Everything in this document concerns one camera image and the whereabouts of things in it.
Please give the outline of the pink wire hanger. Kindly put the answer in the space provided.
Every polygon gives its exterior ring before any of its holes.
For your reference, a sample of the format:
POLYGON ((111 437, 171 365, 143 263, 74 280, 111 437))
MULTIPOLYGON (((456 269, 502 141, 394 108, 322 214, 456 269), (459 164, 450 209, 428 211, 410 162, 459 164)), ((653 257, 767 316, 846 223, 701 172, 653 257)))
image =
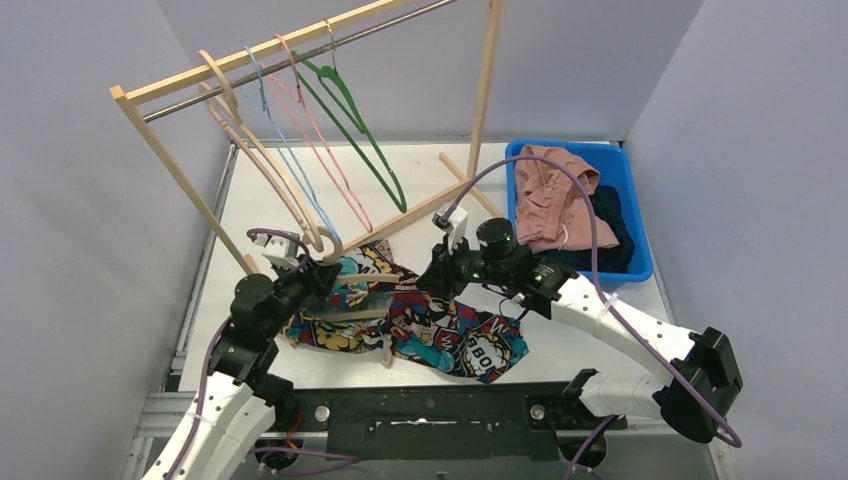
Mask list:
POLYGON ((295 126, 298 128, 298 130, 302 134, 302 137, 306 140, 307 144, 312 149, 313 154, 324 169, 328 178, 331 180, 336 190, 342 195, 342 198, 345 200, 345 202, 347 203, 359 223, 365 228, 368 233, 371 233, 374 229, 374 225, 371 221, 370 216, 364 208, 358 194, 352 189, 346 172, 344 171, 340 162, 337 160, 337 157, 335 156, 334 152, 328 145, 322 131, 317 126, 317 123, 314 120, 310 108, 305 102, 305 97, 303 95, 302 90, 304 83, 301 82, 300 75, 294 64, 294 54, 282 35, 276 34, 275 37, 285 50, 286 54, 288 55, 288 59, 292 62, 290 68, 293 72, 295 85, 294 88, 291 89, 282 81, 278 80, 273 74, 269 74, 268 78, 274 84, 274 95, 276 96, 278 102, 283 106, 284 110, 287 112, 295 126), (320 150, 315 146, 315 144, 312 142, 311 137, 306 133, 305 127, 299 122, 298 118, 289 108, 288 104, 283 99, 283 93, 287 94, 291 98, 291 100, 295 101, 300 107, 303 114, 305 115, 305 118, 308 120, 309 125, 312 127, 314 134, 320 141, 320 145, 323 148, 323 153, 321 153, 320 150))

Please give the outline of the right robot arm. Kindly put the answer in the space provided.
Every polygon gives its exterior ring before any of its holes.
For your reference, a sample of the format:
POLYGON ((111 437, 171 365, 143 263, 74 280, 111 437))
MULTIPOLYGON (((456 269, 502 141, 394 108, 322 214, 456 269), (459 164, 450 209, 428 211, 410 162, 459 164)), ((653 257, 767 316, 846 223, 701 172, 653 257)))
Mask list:
POLYGON ((562 400, 568 422, 585 427, 598 417, 647 417, 698 443, 718 439, 740 446, 726 415, 743 380, 723 332, 713 327, 696 332, 619 300, 587 276, 518 244, 505 218, 478 227, 477 249, 464 236, 464 211, 437 213, 432 222, 444 236, 432 249, 418 289, 449 300, 478 284, 525 312, 591 335, 644 368, 639 376, 582 370, 562 400))

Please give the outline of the navy blue shorts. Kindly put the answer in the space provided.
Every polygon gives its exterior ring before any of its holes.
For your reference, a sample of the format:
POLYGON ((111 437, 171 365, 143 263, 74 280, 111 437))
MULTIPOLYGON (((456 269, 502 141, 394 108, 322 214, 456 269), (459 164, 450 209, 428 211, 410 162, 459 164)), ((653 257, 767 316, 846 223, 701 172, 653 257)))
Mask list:
MULTIPOLYGON (((609 241, 598 246, 597 267, 599 273, 626 274, 635 252, 635 242, 629 234, 622 216, 621 200, 612 186, 599 185, 589 196, 597 218, 598 239, 605 233, 611 233, 617 244, 608 246, 609 241)), ((591 270, 591 248, 582 250, 549 250, 544 256, 554 258, 570 267, 591 270)))

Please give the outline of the light blue wire hanger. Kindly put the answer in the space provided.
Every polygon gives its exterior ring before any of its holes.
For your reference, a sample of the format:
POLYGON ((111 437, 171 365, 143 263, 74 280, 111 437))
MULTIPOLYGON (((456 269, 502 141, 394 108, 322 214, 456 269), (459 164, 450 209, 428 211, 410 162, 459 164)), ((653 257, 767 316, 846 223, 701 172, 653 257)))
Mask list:
POLYGON ((277 149, 278 153, 284 160, 289 171, 293 174, 294 179, 298 183, 301 190, 307 195, 307 199, 312 205, 312 207, 316 210, 319 218, 322 220, 323 225, 330 230, 330 239, 331 240, 340 240, 337 229, 329 218, 327 212, 323 209, 320 204, 318 197, 314 191, 312 183, 308 179, 308 176, 299 161, 298 156, 294 153, 291 145, 289 144, 287 138, 282 133, 281 128, 278 126, 276 121, 273 118, 271 113, 270 106, 267 101, 266 90, 264 80, 261 75, 262 65, 257 61, 256 57, 252 53, 251 49, 247 46, 244 46, 243 49, 248 53, 250 60, 253 64, 254 70, 257 74, 257 80, 259 83, 258 91, 259 91, 259 105, 261 110, 266 114, 268 122, 274 128, 277 135, 272 140, 274 147, 277 149))

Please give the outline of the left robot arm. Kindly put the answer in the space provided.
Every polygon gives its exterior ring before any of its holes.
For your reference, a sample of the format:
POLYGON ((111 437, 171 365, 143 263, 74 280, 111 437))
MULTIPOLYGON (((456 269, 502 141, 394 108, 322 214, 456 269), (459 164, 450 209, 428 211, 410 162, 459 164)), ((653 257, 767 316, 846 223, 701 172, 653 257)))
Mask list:
POLYGON ((293 419, 293 384, 270 371, 276 338, 306 304, 329 299, 340 271, 337 263, 302 259, 277 279, 251 273, 236 284, 197 392, 145 478, 228 479, 264 432, 293 419))

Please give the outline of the green plastic hanger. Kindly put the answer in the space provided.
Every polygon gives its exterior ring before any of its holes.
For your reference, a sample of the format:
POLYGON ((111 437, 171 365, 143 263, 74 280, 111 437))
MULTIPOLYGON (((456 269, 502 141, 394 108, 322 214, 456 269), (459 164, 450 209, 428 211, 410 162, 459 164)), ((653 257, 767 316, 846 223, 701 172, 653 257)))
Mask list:
POLYGON ((409 204, 402 183, 341 74, 331 65, 317 65, 302 58, 297 51, 293 52, 293 56, 298 60, 296 77, 299 85, 311 100, 306 107, 315 104, 353 148, 397 211, 407 213, 409 204))

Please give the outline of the beige wooden hanger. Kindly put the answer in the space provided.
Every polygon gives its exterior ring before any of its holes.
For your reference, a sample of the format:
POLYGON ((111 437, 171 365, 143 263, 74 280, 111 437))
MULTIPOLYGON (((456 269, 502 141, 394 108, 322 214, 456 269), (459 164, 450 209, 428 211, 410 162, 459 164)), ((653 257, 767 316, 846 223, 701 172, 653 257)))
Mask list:
POLYGON ((232 87, 225 86, 228 79, 223 70, 205 50, 199 50, 198 56, 213 73, 223 90, 222 94, 213 95, 210 99, 204 101, 208 112, 230 139, 234 140, 239 148, 246 152, 253 165, 271 186, 300 227, 305 242, 318 252, 323 252, 325 245, 322 236, 304 198, 298 192, 292 179, 284 172, 282 165, 272 157, 271 153, 261 144, 240 117, 236 95, 232 87))

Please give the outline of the dusty pink shorts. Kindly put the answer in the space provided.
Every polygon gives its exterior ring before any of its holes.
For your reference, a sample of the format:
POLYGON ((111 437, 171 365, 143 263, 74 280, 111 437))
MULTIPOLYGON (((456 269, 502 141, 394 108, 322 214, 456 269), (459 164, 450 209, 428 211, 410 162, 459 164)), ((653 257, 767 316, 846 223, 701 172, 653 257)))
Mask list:
POLYGON ((514 164, 518 242, 535 253, 590 249, 589 212, 579 189, 594 194, 600 173, 562 147, 528 144, 521 153, 546 160, 514 164))

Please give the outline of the colourful comic print shorts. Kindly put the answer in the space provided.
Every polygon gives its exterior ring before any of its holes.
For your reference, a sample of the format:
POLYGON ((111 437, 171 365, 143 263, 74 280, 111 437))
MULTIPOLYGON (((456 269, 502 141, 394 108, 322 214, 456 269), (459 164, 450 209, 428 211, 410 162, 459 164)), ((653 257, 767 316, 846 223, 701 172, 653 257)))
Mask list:
POLYGON ((416 288, 414 271, 394 263, 404 278, 390 294, 386 316, 330 323, 303 312, 288 321, 283 335, 293 346, 349 354, 378 351, 385 365, 400 358, 483 384, 494 382, 528 355, 519 319, 435 298, 416 288))

